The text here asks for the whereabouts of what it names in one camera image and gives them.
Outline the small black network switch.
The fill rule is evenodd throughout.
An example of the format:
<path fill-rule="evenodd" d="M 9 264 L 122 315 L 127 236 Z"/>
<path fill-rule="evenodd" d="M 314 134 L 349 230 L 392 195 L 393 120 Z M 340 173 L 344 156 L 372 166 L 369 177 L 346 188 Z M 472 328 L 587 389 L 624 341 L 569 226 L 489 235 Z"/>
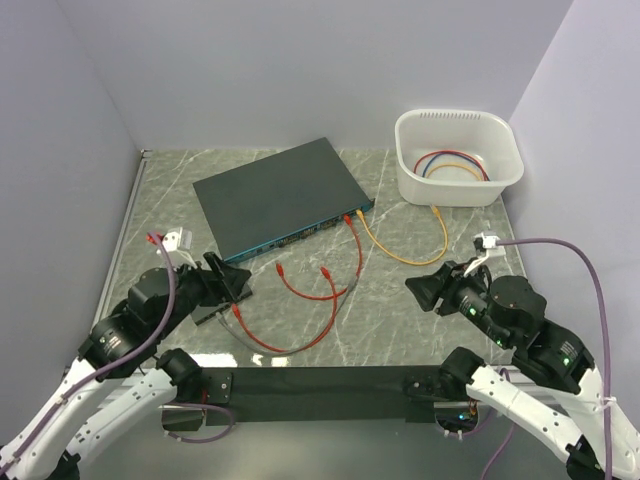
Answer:
<path fill-rule="evenodd" d="M 239 303 L 244 301 L 253 295 L 253 291 L 248 285 L 245 285 L 239 294 L 235 303 Z M 226 311 L 231 309 L 232 301 L 223 301 L 221 304 L 210 307 L 210 306 L 199 306 L 194 312 L 191 314 L 191 319 L 196 326 L 200 326 L 205 322 L 213 319 L 215 316 L 225 313 Z"/>

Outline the large blue rack switch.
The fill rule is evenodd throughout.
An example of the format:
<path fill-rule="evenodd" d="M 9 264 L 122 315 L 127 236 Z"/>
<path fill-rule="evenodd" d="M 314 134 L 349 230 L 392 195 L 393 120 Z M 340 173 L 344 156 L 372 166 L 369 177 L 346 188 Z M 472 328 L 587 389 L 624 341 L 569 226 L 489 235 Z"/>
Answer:
<path fill-rule="evenodd" d="M 374 206 L 328 139 L 193 183 L 225 262 L 239 263 Z"/>

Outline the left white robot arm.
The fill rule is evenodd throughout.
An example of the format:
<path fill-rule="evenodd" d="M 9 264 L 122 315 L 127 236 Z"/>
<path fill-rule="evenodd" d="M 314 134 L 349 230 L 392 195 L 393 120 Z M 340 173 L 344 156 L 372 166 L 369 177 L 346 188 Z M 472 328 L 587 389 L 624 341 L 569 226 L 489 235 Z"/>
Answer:
<path fill-rule="evenodd" d="M 209 267 L 146 271 L 95 324 L 66 376 L 29 424 L 1 448 L 4 479 L 76 479 L 92 454 L 137 416 L 171 402 L 200 408 L 202 369 L 180 348 L 159 344 L 200 307 L 229 306 L 251 274 L 208 252 Z"/>

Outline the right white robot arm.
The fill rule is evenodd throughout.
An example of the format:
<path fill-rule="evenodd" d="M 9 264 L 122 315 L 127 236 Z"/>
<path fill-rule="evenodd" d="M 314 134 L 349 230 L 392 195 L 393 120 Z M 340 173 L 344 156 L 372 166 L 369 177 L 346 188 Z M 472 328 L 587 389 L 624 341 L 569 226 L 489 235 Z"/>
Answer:
<path fill-rule="evenodd" d="M 512 351 L 513 366 L 562 409 L 520 390 L 464 347 L 440 366 L 445 395 L 493 407 L 551 450 L 573 479 L 638 478 L 637 429 L 606 398 L 603 376 L 584 343 L 546 318 L 546 300 L 526 278 L 487 281 L 484 271 L 468 273 L 466 265 L 448 261 L 405 285 L 423 311 L 460 313 L 497 346 Z"/>

